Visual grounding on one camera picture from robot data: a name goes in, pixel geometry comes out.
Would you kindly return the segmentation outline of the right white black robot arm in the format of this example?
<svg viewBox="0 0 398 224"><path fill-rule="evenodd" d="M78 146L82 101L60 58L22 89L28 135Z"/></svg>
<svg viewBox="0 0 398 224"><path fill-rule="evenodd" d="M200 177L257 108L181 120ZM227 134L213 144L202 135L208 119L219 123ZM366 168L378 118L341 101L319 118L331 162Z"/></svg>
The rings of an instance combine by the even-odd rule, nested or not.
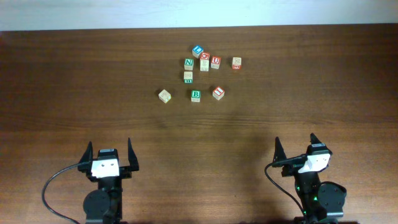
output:
<svg viewBox="0 0 398 224"><path fill-rule="evenodd" d="M275 139L275 150L271 167L281 167L282 177L294 177L295 191L299 199L294 199L302 212L294 223L338 223L343 217L346 188L330 182L322 182L319 173L328 165L332 151L315 134L310 135L310 145L306 153L288 158L279 138Z"/></svg>

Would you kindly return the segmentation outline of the yellow-sided plain wooden block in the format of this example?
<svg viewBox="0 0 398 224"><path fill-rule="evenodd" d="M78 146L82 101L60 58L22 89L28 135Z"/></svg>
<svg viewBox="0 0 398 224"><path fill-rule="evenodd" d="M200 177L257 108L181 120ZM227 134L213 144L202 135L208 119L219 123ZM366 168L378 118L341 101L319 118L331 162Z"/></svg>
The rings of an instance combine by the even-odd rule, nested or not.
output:
<svg viewBox="0 0 398 224"><path fill-rule="evenodd" d="M167 90L162 90L158 94L158 96L159 96L159 99L161 101L163 101L164 103L168 103L171 100L171 98L172 98L172 95Z"/></svg>

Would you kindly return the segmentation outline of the blue L wooden block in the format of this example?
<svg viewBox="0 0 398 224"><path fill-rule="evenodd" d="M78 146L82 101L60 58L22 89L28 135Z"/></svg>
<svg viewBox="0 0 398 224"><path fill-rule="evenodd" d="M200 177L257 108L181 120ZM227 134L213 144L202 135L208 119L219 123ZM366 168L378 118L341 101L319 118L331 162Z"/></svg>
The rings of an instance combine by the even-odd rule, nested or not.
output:
<svg viewBox="0 0 398 224"><path fill-rule="evenodd" d="M195 58L200 58L201 53L203 52L203 47L196 45L192 49L192 54Z"/></svg>

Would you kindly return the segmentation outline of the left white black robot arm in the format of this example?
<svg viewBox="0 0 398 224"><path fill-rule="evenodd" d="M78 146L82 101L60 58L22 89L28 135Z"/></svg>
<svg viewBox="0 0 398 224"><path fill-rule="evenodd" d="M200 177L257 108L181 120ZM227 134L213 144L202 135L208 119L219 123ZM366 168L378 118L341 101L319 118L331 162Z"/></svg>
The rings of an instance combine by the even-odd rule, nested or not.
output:
<svg viewBox="0 0 398 224"><path fill-rule="evenodd" d="M98 157L93 157L93 145L88 143L82 155L78 170L98 188L90 192L83 201L86 223L118 224L123 223L123 187L122 181L130 179L132 173L139 170L139 162L133 150L131 140L127 140L129 164L119 165L117 149L102 149Z"/></svg>

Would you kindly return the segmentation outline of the red U wooden block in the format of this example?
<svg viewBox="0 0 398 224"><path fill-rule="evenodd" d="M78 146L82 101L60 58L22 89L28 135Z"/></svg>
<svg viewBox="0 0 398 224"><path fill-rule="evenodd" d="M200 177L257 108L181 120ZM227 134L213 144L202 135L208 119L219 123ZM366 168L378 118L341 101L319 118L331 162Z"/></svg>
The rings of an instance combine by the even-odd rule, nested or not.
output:
<svg viewBox="0 0 398 224"><path fill-rule="evenodd" d="M214 68L214 69L219 69L220 63L221 63L221 57L212 56L211 62L210 62L210 67Z"/></svg>

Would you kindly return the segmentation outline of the green N wooden block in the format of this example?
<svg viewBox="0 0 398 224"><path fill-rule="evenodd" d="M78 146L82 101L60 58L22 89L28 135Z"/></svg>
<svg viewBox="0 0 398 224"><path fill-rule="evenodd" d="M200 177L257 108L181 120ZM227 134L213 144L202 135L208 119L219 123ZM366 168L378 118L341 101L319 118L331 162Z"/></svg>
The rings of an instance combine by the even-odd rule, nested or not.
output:
<svg viewBox="0 0 398 224"><path fill-rule="evenodd" d="M194 67L194 60L192 58L185 58L184 59L184 69L185 70L193 70Z"/></svg>

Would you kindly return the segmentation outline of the green B wooden block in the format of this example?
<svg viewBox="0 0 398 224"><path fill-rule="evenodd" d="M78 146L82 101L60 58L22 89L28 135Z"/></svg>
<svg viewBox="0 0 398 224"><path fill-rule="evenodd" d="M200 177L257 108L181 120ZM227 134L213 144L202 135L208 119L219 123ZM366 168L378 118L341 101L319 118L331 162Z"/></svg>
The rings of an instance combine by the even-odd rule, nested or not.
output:
<svg viewBox="0 0 398 224"><path fill-rule="evenodd" d="M201 100L201 91L200 90L192 90L191 92L191 102L199 103Z"/></svg>

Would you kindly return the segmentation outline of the green-sided plain wooden block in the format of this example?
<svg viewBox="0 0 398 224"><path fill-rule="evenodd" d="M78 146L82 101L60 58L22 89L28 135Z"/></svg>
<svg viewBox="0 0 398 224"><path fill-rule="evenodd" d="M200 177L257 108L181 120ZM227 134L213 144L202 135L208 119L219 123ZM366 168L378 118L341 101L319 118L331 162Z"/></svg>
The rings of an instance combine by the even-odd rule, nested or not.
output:
<svg viewBox="0 0 398 224"><path fill-rule="evenodd" d="M193 72L192 71L185 71L183 73L183 81L187 84L193 83Z"/></svg>

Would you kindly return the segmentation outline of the red-sided plain wooden block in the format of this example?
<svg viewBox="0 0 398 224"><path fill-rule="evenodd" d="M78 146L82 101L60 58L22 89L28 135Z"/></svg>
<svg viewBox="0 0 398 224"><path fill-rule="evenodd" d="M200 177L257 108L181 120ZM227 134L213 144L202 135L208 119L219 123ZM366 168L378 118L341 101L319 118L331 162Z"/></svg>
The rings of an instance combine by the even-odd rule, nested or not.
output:
<svg viewBox="0 0 398 224"><path fill-rule="evenodd" d="M231 66L233 70L240 70L242 68L242 58L233 57Z"/></svg>

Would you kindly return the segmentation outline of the red C wooden block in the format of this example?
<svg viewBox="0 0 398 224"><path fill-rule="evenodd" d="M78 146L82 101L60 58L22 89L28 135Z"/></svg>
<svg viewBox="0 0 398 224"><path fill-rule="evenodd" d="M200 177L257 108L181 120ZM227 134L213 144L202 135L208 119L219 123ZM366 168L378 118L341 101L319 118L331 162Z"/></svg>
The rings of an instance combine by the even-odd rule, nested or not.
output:
<svg viewBox="0 0 398 224"><path fill-rule="evenodd" d="M208 72L210 66L210 54L208 52L202 52L200 55L200 71Z"/></svg>

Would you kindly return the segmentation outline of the red I wooden block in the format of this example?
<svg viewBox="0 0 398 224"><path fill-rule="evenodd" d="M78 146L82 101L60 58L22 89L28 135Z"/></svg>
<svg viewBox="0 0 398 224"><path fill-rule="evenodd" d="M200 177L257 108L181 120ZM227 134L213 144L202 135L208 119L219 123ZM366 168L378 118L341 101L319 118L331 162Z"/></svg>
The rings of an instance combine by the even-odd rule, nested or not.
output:
<svg viewBox="0 0 398 224"><path fill-rule="evenodd" d="M216 87L213 92L212 95L216 100L220 100L222 99L222 97L224 97L225 91L224 89L222 89L222 87L218 86Z"/></svg>

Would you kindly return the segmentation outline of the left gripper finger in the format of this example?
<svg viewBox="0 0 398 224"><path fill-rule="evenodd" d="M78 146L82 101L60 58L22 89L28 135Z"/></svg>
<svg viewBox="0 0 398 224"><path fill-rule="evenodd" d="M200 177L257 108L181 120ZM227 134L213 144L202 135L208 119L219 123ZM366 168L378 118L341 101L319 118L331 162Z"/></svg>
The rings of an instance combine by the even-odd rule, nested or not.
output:
<svg viewBox="0 0 398 224"><path fill-rule="evenodd" d="M137 156L132 147L131 138L128 138L127 140L127 152L128 152L128 161L130 167L139 167Z"/></svg>
<svg viewBox="0 0 398 224"><path fill-rule="evenodd" d="M93 160L93 145L90 141L86 148L86 151L83 153L79 163L80 164L89 164Z"/></svg>

